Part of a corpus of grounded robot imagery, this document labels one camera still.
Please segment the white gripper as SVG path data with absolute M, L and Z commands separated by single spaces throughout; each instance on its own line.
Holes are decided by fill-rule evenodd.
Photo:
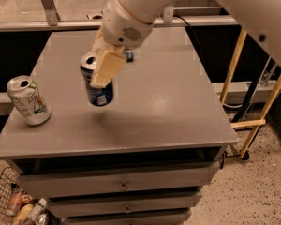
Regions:
M 106 42 L 118 46 L 139 47 L 152 29 L 151 23 L 140 22 L 119 0 L 110 0 L 103 11 L 102 25 L 92 46 L 92 52 L 97 55 L 96 69 L 90 84 L 95 88 L 105 88 L 126 64 L 126 57 L 121 52 L 101 52 L 105 49 Z

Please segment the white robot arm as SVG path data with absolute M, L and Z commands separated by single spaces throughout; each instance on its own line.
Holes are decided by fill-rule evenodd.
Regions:
M 91 85 L 106 87 L 123 69 L 125 49 L 138 48 L 164 10 L 181 5 L 195 16 L 224 9 L 281 67 L 281 0 L 109 0 L 92 48 Z

